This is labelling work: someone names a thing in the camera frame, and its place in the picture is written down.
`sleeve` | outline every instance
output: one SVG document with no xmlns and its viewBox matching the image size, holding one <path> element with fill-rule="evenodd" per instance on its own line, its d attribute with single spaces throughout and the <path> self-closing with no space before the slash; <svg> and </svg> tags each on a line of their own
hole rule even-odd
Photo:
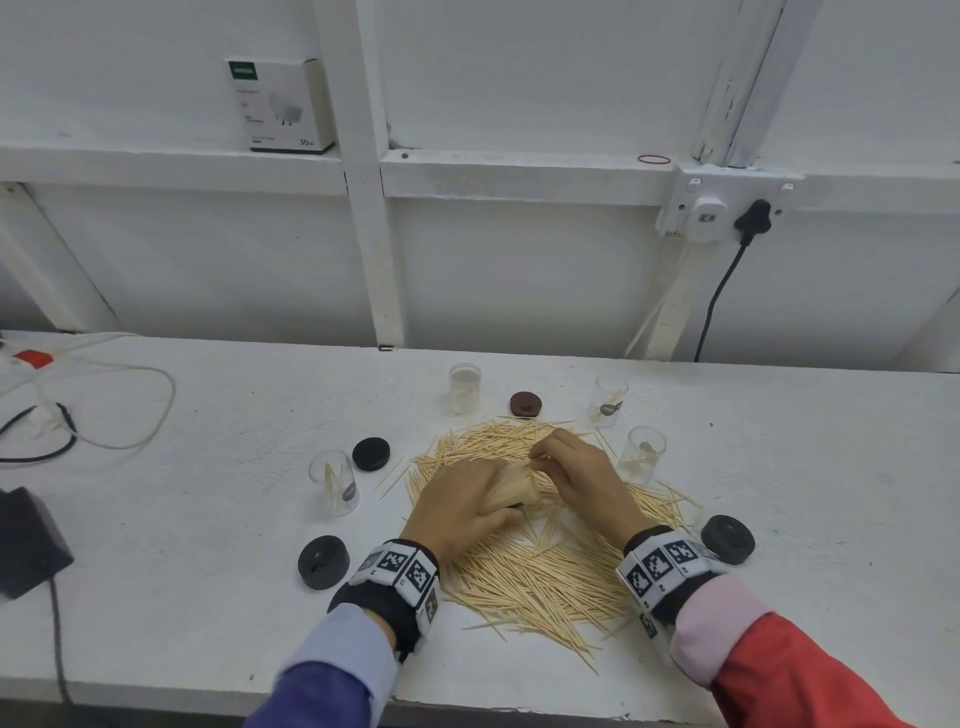
<svg viewBox="0 0 960 728">
<path fill-rule="evenodd" d="M 909 728 L 856 673 L 731 574 L 687 600 L 670 652 L 710 689 L 731 728 Z"/>
<path fill-rule="evenodd" d="M 245 728 L 374 728 L 398 667 L 380 628 L 341 604 L 280 669 L 274 691 Z"/>
</svg>

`black cable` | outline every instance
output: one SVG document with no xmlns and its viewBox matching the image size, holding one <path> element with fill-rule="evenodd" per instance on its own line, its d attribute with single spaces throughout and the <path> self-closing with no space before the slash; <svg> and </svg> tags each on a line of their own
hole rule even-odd
<svg viewBox="0 0 960 728">
<path fill-rule="evenodd" d="M 57 687 L 60 700 L 67 708 L 73 708 L 73 699 L 66 688 L 66 673 L 63 670 L 63 637 L 60 627 L 60 600 L 57 598 L 57 582 L 50 577 L 50 606 L 54 610 L 54 663 L 57 666 Z"/>
<path fill-rule="evenodd" d="M 723 280 L 720 281 L 720 285 L 717 286 L 717 289 L 713 292 L 713 298 L 710 299 L 710 305 L 707 306 L 707 319 L 704 321 L 704 330 L 700 332 L 700 343 L 697 344 L 697 352 L 693 354 L 694 361 L 700 361 L 700 352 L 704 349 L 704 340 L 707 338 L 707 331 L 710 328 L 710 321 L 713 319 L 713 307 L 717 303 L 717 299 L 720 298 L 720 294 L 723 293 L 723 287 L 727 285 L 727 281 L 730 280 L 730 276 L 733 275 L 733 271 L 736 270 L 737 263 L 740 262 L 740 258 L 743 257 L 743 252 L 747 250 L 747 246 L 742 242 L 740 243 L 740 250 L 736 252 L 736 256 L 733 259 L 733 263 L 730 264 L 730 268 L 727 269 L 727 273 L 724 274 Z"/>
<path fill-rule="evenodd" d="M 53 460 L 55 457 L 59 457 L 63 455 L 65 452 L 67 452 L 69 449 L 73 448 L 73 446 L 77 444 L 77 436 L 73 434 L 74 430 L 76 430 L 77 427 L 73 424 L 73 418 L 70 417 L 70 413 L 67 412 L 66 407 L 64 407 L 59 402 L 56 402 L 56 405 L 57 407 L 60 408 L 60 413 L 61 415 L 63 415 L 63 421 L 67 423 L 67 428 L 70 431 L 70 439 L 67 441 L 66 445 L 64 445 L 60 449 L 54 450 L 53 452 L 48 452 L 45 455 L 37 455 L 36 457 L 0 457 L 0 464 L 2 463 L 17 463 L 17 464 L 42 463 L 46 460 Z M 8 423 L 0 427 L 0 437 L 3 437 L 3 435 L 7 432 L 7 430 L 9 430 L 11 427 L 16 425 L 18 422 L 20 422 L 20 420 L 25 418 L 35 409 L 36 409 L 36 406 L 28 407 L 27 409 L 23 410 L 23 412 L 21 412 L 16 417 L 14 417 L 12 420 L 10 420 Z"/>
<path fill-rule="evenodd" d="M 732 276 L 733 271 L 736 270 L 737 263 L 739 263 L 740 258 L 743 257 L 743 252 L 747 250 L 748 245 L 754 242 L 755 235 L 761 235 L 771 228 L 770 203 L 766 200 L 754 200 L 747 211 L 733 222 L 733 226 L 742 233 L 740 236 L 740 250 L 736 252 L 733 263 L 730 264 L 730 268 L 728 268 L 727 273 L 724 274 L 720 285 L 718 285 L 717 289 L 713 292 L 713 298 L 710 299 L 710 305 L 707 307 L 707 319 L 704 321 L 704 330 L 700 332 L 700 342 L 697 344 L 697 352 L 693 355 L 694 361 L 700 361 L 700 352 L 704 350 L 704 341 L 707 339 L 710 321 L 713 320 L 713 307 L 716 306 L 717 299 L 720 298 L 720 294 L 723 293 L 723 287 L 727 285 L 727 281 L 730 280 L 730 276 Z"/>
</svg>

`green label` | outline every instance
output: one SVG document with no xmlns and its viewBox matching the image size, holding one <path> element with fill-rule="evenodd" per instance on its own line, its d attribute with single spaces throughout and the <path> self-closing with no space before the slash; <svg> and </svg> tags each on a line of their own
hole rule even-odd
<svg viewBox="0 0 960 728">
<path fill-rule="evenodd" d="M 256 66 L 252 61 L 227 61 L 230 75 L 240 81 L 256 81 Z"/>
</svg>

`brown lid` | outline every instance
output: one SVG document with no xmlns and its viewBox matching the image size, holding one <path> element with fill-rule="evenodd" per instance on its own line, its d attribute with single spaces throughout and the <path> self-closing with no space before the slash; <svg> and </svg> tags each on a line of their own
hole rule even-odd
<svg viewBox="0 0 960 728">
<path fill-rule="evenodd" d="M 543 402 L 533 392 L 517 392 L 510 397 L 510 411 L 517 417 L 537 417 Z"/>
</svg>

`light blue cuff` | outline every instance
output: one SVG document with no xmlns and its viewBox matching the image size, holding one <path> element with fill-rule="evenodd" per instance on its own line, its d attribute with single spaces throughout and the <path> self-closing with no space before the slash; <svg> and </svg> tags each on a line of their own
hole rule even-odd
<svg viewBox="0 0 960 728">
<path fill-rule="evenodd" d="M 327 663 L 363 683 L 370 692 L 371 728 L 375 728 L 393 692 L 399 665 L 383 630 L 360 607 L 335 607 L 283 664 L 279 674 L 302 663 Z"/>
</svg>

